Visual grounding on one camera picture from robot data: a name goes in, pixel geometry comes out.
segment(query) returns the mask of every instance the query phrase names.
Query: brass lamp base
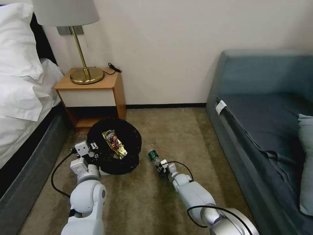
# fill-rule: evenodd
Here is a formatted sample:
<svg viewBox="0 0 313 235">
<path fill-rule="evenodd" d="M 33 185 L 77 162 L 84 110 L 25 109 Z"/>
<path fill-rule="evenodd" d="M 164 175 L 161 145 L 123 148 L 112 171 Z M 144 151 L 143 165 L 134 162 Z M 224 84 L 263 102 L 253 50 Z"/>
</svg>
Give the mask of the brass lamp base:
<svg viewBox="0 0 313 235">
<path fill-rule="evenodd" d="M 102 69 L 88 67 L 88 70 L 90 73 L 89 78 L 86 78 L 83 68 L 74 70 L 70 75 L 72 82 L 76 84 L 91 84 L 104 78 L 104 71 Z"/>
</svg>

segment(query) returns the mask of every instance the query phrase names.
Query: headboard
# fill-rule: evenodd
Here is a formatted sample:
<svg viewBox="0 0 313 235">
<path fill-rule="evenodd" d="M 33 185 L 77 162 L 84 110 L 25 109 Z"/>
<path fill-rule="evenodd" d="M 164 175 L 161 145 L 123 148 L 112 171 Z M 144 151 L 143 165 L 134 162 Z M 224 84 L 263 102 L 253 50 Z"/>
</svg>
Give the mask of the headboard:
<svg viewBox="0 0 313 235">
<path fill-rule="evenodd" d="M 32 20 L 30 22 L 30 27 L 35 35 L 38 57 L 47 58 L 53 63 L 57 64 L 46 34 L 43 31 L 42 26 L 38 24 L 35 14 L 33 14 Z"/>
</svg>

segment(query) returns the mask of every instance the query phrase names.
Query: wall plate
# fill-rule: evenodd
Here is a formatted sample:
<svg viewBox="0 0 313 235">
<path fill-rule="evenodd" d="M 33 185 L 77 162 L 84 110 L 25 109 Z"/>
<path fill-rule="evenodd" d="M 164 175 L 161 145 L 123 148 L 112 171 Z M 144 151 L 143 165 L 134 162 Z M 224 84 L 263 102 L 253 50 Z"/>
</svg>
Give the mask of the wall plate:
<svg viewBox="0 0 313 235">
<path fill-rule="evenodd" d="M 81 25 L 74 26 L 76 34 L 81 35 L 84 34 L 84 31 L 82 30 Z M 71 30 L 69 29 L 68 26 L 65 27 L 57 27 L 59 35 L 72 35 Z"/>
</svg>

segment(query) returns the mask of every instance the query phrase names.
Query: beige carpet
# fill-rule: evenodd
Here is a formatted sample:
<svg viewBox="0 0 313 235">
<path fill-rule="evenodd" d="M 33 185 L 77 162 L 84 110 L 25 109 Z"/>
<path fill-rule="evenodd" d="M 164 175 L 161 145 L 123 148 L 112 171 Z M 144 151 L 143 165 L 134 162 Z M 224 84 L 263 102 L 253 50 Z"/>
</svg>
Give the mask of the beige carpet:
<svg viewBox="0 0 313 235">
<path fill-rule="evenodd" d="M 139 166 L 122 176 L 105 176 L 107 188 L 103 210 L 106 234 L 208 234 L 188 218 L 174 188 L 157 176 L 147 157 L 153 144 L 161 158 L 186 164 L 195 181 L 206 188 L 217 205 L 234 207 L 252 218 L 237 181 L 220 147 L 203 108 L 128 110 L 127 121 L 142 136 Z M 86 133 L 72 132 L 57 160 L 59 163 L 74 143 L 85 140 Z M 55 175 L 55 184 L 68 194 L 75 188 L 76 177 L 69 169 L 70 157 Z M 187 173 L 177 166 L 178 170 Z M 68 217 L 69 200 L 55 192 L 50 178 L 21 228 L 20 235 L 60 234 Z"/>
</svg>

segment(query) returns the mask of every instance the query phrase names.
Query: power cord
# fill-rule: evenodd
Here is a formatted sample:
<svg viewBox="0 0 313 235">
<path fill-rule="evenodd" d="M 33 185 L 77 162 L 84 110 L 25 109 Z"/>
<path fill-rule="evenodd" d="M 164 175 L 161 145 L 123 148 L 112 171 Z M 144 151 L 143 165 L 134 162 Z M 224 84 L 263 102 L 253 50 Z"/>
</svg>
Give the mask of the power cord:
<svg viewBox="0 0 313 235">
<path fill-rule="evenodd" d="M 75 154 L 75 153 L 77 153 L 76 149 L 75 149 L 75 148 L 71 149 L 71 152 L 56 166 L 56 168 L 53 170 L 52 175 L 51 175 L 51 185 L 52 185 L 53 189 L 54 189 L 55 191 L 57 191 L 58 193 L 60 193 L 60 194 L 62 194 L 62 195 L 64 195 L 64 196 L 66 196 L 66 197 L 68 197 L 68 198 L 70 198 L 70 195 L 68 195 L 67 193 L 65 193 L 65 192 L 63 192 L 63 191 L 61 191 L 61 190 L 59 190 L 59 189 L 54 185 L 53 177 L 54 177 L 54 174 L 55 174 L 56 170 L 59 168 L 59 166 L 60 166 L 63 162 L 65 162 L 65 160 L 68 159 L 72 154 Z"/>
<path fill-rule="evenodd" d="M 109 65 L 109 67 L 110 67 L 111 69 L 113 69 L 113 70 L 114 70 L 114 72 L 113 72 L 113 73 L 107 73 L 106 71 L 104 71 L 106 74 L 108 74 L 108 75 L 113 75 L 113 74 L 115 74 L 115 72 L 119 72 L 119 73 L 121 73 L 121 72 L 122 72 L 122 70 L 119 70 L 119 69 L 117 69 L 116 67 L 114 67 L 114 65 L 113 65 L 113 64 L 108 63 L 108 65 Z"/>
<path fill-rule="evenodd" d="M 169 164 L 169 163 L 178 163 L 178 164 L 183 165 L 184 167 L 186 167 L 186 169 L 189 171 L 190 177 L 191 177 L 191 179 L 192 179 L 192 181 L 193 181 L 192 173 L 191 173 L 191 171 L 189 170 L 189 168 L 188 168 L 185 164 L 180 163 L 180 162 L 177 162 L 177 161 L 170 161 L 170 162 L 164 163 L 164 164 L 162 164 L 162 165 Z"/>
<path fill-rule="evenodd" d="M 201 206 L 193 206 L 193 207 L 190 207 L 187 209 L 187 214 L 189 216 L 189 218 L 191 219 L 191 221 L 193 223 L 195 223 L 195 225 L 201 227 L 201 228 L 207 228 L 207 226 L 203 226 L 203 225 L 200 225 L 198 224 L 190 215 L 189 211 L 192 210 L 192 209 L 195 209 L 195 208 L 213 208 L 213 209 L 217 209 L 217 210 L 220 210 L 220 211 L 224 211 L 224 212 L 227 212 L 229 214 L 231 214 L 232 216 L 236 217 L 236 219 L 238 219 L 244 226 L 245 228 L 248 230 L 249 234 L 250 235 L 253 235 L 251 230 L 249 229 L 248 225 L 239 217 L 237 216 L 235 213 L 225 209 L 225 208 L 222 208 L 222 207 L 218 207 L 218 206 L 210 206 L 210 205 L 201 205 Z"/>
</svg>

